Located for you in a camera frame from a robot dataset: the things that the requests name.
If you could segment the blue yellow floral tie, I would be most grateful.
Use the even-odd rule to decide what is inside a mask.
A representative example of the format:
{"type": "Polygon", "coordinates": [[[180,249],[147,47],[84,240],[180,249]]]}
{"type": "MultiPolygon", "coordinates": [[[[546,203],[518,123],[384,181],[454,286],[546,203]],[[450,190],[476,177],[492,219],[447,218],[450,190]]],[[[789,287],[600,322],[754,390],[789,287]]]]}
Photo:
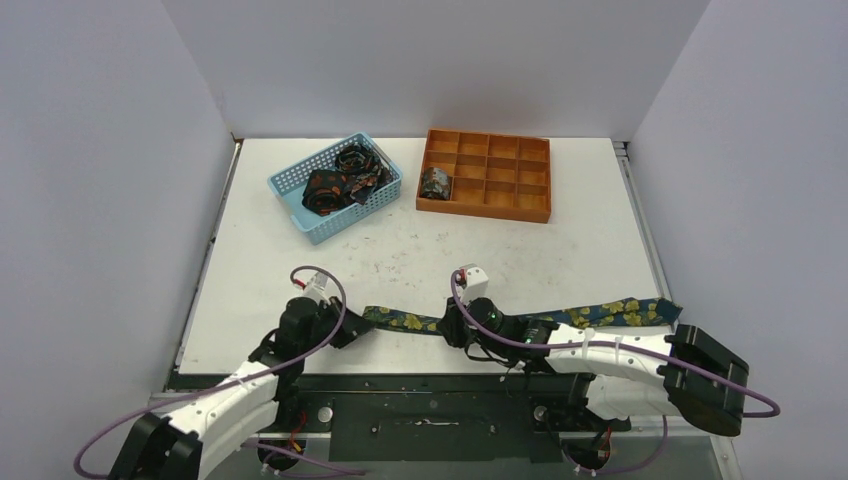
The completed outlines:
{"type": "MultiPolygon", "coordinates": [[[[522,320],[544,320],[577,328],[650,327],[673,325],[683,307],[667,298],[628,297],[609,303],[518,314],[522,320]]],[[[394,332],[439,335],[440,317],[426,316],[383,306],[366,306],[362,317],[376,328],[394,332]]]]}

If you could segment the orange wooden compartment tray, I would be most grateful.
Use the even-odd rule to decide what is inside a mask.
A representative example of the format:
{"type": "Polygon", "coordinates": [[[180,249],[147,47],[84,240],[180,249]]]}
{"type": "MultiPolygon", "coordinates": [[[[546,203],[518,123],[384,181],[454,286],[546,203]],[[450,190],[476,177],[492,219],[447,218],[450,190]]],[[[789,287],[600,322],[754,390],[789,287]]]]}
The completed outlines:
{"type": "Polygon", "coordinates": [[[545,224],[552,211],[551,180],[548,139],[432,128],[415,204],[419,211],[545,224]],[[452,177],[450,200],[419,197],[427,167],[452,177]]]}

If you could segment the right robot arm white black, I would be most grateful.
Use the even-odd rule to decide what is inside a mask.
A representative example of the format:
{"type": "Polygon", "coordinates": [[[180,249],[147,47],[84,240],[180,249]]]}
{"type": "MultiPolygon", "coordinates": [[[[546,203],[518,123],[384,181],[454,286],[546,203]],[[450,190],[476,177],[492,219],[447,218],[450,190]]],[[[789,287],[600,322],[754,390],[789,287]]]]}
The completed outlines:
{"type": "Polygon", "coordinates": [[[588,429],[601,419],[679,416],[736,437],[744,418],[749,366],[704,330],[678,322],[664,298],[508,315],[492,300],[453,299],[435,330],[455,348],[477,345],[487,360],[529,373],[579,374],[588,384],[565,402],[568,421],[588,429]]]}

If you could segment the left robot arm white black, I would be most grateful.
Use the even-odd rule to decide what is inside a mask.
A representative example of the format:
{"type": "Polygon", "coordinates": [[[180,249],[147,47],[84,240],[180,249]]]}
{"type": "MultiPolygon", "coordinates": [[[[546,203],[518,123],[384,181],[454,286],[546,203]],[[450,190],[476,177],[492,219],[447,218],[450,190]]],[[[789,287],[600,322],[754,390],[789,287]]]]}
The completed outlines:
{"type": "Polygon", "coordinates": [[[340,299],[297,297],[237,370],[218,385],[183,398],[162,416],[135,421],[108,474],[111,479],[204,479],[256,432],[297,420],[296,381],[308,352],[343,348],[372,330],[340,299]]]}

